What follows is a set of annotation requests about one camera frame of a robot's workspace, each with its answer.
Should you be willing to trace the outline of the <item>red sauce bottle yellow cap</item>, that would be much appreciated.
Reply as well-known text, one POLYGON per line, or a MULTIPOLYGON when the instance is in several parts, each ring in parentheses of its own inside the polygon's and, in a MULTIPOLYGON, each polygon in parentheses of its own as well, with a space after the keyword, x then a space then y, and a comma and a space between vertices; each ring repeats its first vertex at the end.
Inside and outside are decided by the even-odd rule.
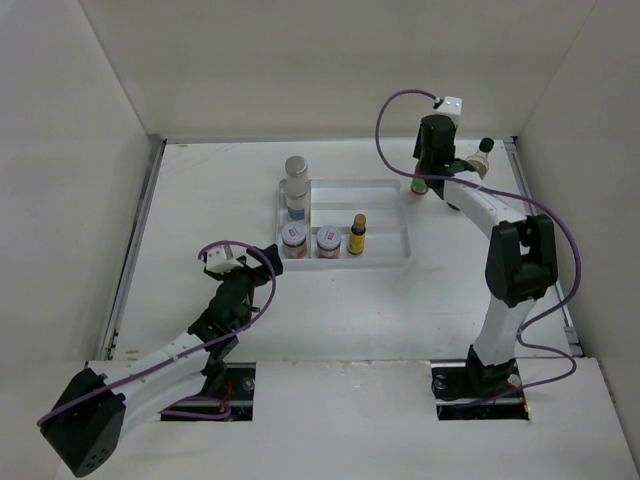
POLYGON ((411 192, 415 195, 425 195, 429 192, 426 180, 421 177, 414 177, 410 185, 411 192))

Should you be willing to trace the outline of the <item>spice jar white red lid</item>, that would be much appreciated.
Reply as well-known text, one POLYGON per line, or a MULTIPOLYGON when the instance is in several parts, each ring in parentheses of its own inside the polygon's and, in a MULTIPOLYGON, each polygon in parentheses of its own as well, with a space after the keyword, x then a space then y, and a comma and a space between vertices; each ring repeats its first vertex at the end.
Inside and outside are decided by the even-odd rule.
POLYGON ((336 259, 340 255, 341 232, 334 226, 322 226, 316 234, 317 255, 322 259, 336 259))

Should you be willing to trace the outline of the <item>tall jar silver lid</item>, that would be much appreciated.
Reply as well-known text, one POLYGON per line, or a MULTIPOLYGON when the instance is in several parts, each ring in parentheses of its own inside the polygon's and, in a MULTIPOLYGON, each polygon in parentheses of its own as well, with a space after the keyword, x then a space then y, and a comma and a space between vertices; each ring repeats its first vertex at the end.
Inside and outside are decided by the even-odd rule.
POLYGON ((308 217, 308 184, 288 180, 284 194, 289 218, 293 221, 305 221, 308 217))

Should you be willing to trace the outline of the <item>small yellow label bottle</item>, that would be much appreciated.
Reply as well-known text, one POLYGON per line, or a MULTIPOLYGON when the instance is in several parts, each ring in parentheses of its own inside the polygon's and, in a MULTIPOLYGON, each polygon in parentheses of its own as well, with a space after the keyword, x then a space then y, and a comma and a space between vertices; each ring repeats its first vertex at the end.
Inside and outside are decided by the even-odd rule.
POLYGON ((350 229, 347 251, 351 255, 360 255, 365 248, 366 238, 366 216, 356 214, 350 229))

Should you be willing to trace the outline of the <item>small bottle blue label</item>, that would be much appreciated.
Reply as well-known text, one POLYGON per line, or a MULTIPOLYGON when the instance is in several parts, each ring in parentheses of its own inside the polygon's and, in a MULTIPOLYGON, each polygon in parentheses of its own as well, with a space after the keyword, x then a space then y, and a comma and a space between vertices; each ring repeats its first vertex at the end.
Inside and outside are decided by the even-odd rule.
POLYGON ((304 157, 295 155, 285 161, 285 173, 287 181, 299 184, 308 182, 308 164, 304 157))

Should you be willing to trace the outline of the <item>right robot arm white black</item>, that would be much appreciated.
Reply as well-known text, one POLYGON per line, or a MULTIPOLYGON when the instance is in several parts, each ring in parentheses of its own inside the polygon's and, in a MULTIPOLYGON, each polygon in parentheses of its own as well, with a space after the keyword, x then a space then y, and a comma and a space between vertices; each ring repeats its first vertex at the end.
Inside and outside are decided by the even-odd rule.
POLYGON ((517 330, 557 280, 555 229, 548 215, 527 215, 483 187, 471 164, 456 157, 455 135, 451 118, 423 117, 414 157, 427 186, 489 240, 485 281, 491 299, 463 373, 466 388, 483 396, 512 373, 517 330))

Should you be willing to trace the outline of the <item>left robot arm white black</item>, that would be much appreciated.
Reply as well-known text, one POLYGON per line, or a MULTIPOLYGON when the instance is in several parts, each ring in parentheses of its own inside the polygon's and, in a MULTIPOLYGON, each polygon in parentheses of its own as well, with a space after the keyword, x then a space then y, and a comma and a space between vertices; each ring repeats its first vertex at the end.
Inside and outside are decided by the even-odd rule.
POLYGON ((221 393, 226 356, 237 346, 239 334, 266 311, 254 304, 256 289, 274 286, 284 270, 277 245, 245 245, 239 256, 232 251, 235 245, 218 241, 199 252, 205 274, 218 287, 186 331, 124 367, 85 367, 38 420, 41 435, 74 477, 100 468, 140 423, 170 414, 189 397, 210 399, 221 393))

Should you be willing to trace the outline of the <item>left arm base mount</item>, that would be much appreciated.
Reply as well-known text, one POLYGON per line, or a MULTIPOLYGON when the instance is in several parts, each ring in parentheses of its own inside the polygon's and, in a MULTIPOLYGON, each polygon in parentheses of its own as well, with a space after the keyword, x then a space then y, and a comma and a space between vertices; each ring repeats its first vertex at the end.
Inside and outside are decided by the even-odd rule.
POLYGON ((248 422, 253 419, 256 364, 231 363, 220 380, 160 413, 163 422, 248 422))

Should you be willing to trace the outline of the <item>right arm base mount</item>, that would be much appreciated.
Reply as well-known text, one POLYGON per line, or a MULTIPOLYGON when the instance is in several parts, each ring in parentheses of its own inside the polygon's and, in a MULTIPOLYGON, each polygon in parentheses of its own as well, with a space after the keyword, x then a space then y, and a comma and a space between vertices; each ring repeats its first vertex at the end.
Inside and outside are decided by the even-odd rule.
POLYGON ((473 386, 467 369, 436 365, 431 390, 441 421, 529 420, 518 371, 489 386, 473 386))

